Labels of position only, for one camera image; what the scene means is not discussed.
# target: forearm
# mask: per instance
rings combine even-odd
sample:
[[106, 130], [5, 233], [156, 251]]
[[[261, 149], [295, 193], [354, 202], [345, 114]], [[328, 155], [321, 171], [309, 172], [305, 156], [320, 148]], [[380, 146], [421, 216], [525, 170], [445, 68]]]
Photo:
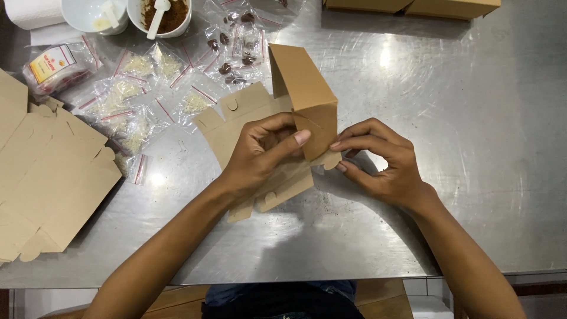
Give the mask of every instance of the forearm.
[[139, 318], [233, 201], [213, 182], [104, 282], [84, 318]]
[[471, 319], [525, 318], [506, 278], [436, 195], [413, 216], [451, 292]]

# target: person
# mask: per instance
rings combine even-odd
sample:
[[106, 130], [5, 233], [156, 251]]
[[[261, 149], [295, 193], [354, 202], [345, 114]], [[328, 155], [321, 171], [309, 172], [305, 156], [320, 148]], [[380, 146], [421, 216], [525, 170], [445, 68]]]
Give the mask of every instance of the person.
[[[284, 159], [301, 156], [310, 138], [291, 113], [244, 125], [222, 174], [110, 275], [83, 318], [140, 318], [224, 213], [250, 198]], [[498, 268], [423, 182], [412, 143], [377, 119], [339, 134], [330, 149], [383, 157], [371, 176], [349, 161], [336, 169], [374, 199], [406, 209], [426, 238], [454, 298], [471, 319], [526, 318]], [[350, 281], [212, 286], [202, 318], [363, 318]]]

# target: printed label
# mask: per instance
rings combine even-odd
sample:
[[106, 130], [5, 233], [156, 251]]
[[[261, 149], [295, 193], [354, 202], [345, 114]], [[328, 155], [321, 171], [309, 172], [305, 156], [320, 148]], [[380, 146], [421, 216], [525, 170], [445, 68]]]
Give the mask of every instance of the printed label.
[[50, 76], [62, 69], [77, 63], [66, 44], [45, 51], [29, 64], [37, 84], [42, 83]]

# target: paper towel roll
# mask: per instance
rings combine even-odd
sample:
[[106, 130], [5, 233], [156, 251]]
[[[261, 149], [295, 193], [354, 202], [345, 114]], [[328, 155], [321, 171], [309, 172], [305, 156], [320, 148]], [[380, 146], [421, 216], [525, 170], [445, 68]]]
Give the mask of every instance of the paper towel roll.
[[61, 0], [4, 0], [4, 3], [10, 20], [25, 30], [65, 22]]

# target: fingernail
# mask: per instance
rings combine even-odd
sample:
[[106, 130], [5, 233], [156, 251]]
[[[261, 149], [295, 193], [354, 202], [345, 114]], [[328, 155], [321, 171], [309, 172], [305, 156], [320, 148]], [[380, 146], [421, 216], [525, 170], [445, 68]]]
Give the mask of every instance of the fingernail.
[[307, 143], [307, 140], [311, 137], [311, 132], [308, 129], [303, 129], [297, 132], [294, 137], [297, 144], [299, 144], [299, 146], [303, 146], [303, 144]]
[[341, 163], [338, 163], [337, 166], [335, 166], [335, 168], [336, 168], [337, 170], [340, 170], [341, 173], [346, 172], [346, 167], [345, 167], [343, 164], [341, 164]]

